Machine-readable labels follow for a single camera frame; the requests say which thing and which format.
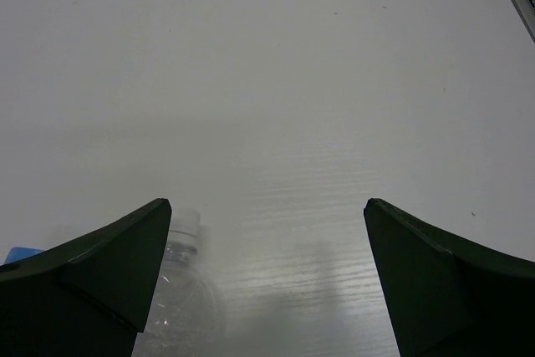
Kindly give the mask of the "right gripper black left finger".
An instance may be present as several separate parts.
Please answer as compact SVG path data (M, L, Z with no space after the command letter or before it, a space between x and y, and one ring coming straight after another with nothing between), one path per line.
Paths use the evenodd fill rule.
M105 227L1 266L3 356L129 356L171 223L157 198Z

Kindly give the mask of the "blue-cap blue-label water bottle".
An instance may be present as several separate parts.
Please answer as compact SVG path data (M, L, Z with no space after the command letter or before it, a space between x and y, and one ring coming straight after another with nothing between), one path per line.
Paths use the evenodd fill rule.
M30 247L13 247L4 260L4 264L15 263L42 253L43 250Z

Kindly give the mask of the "clear unlabelled plastic bottle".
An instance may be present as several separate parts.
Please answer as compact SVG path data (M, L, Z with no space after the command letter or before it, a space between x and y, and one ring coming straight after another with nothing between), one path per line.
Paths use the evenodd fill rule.
M168 232L150 313L134 356L211 356L225 334L217 287L196 267L201 215L176 211Z

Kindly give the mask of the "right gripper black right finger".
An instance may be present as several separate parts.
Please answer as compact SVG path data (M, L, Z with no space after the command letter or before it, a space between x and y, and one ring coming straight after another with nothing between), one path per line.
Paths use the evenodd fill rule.
M364 208L402 356L532 356L534 264L434 227L387 201Z

